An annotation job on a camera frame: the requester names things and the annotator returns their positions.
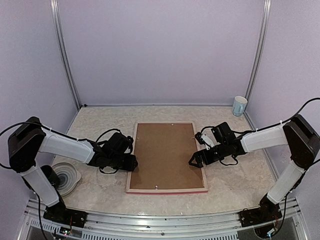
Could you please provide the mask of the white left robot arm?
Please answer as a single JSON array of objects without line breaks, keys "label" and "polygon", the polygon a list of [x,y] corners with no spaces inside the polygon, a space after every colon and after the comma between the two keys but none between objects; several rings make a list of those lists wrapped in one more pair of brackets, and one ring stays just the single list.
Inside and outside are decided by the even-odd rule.
[{"label": "white left robot arm", "polygon": [[132,153],[134,140],[118,129],[102,141],[76,138],[58,132],[41,123],[36,116],[13,125],[15,131],[8,137],[9,167],[27,183],[42,202],[51,207],[49,212],[63,223],[70,218],[70,211],[60,202],[58,191],[49,182],[39,163],[45,155],[75,160],[90,167],[103,170],[132,172],[138,166]]}]

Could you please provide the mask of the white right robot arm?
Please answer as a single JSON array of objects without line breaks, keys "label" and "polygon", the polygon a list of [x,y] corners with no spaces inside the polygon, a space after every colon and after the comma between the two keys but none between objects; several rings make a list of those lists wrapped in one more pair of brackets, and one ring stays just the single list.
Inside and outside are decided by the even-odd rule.
[{"label": "white right robot arm", "polygon": [[209,129],[214,140],[202,130],[195,134],[195,139],[205,148],[193,153],[188,162],[190,166],[200,169],[222,162],[226,157],[236,159],[258,150],[278,148],[286,151],[279,156],[283,170],[265,195],[267,202],[255,212],[260,222],[268,221],[275,214],[274,205],[299,185],[308,169],[317,162],[320,151],[319,134],[301,114],[257,130],[236,132],[227,122]]}]

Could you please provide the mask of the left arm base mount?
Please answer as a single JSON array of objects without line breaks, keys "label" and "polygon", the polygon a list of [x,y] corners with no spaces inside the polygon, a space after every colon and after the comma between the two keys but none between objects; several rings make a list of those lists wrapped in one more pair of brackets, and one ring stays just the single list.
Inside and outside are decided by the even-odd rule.
[{"label": "left arm base mount", "polygon": [[88,213],[85,211],[67,208],[62,198],[57,204],[47,206],[43,214],[46,220],[78,228],[84,228],[87,216]]}]

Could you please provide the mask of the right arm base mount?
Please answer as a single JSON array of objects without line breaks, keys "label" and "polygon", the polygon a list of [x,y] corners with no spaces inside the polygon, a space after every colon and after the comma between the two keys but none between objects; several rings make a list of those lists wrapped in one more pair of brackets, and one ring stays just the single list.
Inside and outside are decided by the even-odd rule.
[{"label": "right arm base mount", "polygon": [[260,200],[259,207],[245,208],[238,215],[243,228],[285,218],[285,214],[281,212],[280,203],[273,203],[267,194]]}]

